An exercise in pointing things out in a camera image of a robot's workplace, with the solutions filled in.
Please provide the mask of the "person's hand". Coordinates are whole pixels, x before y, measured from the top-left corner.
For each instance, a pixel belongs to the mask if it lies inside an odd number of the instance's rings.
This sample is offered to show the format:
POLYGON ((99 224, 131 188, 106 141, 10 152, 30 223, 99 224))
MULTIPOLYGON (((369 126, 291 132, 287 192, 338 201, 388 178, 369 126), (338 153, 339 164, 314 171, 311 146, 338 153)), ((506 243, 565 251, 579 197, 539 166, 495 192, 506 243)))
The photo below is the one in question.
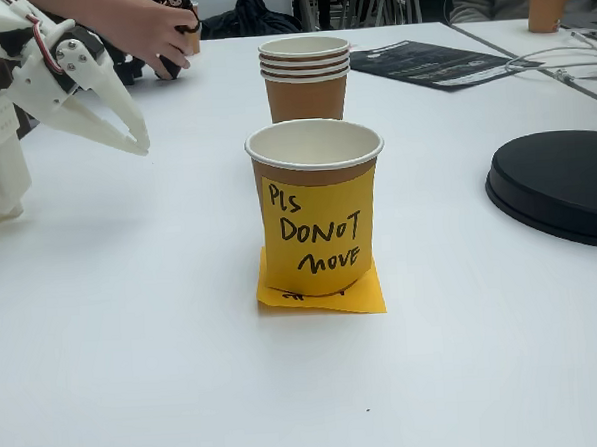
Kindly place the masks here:
POLYGON ((119 50, 148 64, 161 79, 174 80, 190 66, 192 44, 185 32, 198 28, 199 19, 189 9, 133 0, 115 9, 105 36, 119 50))

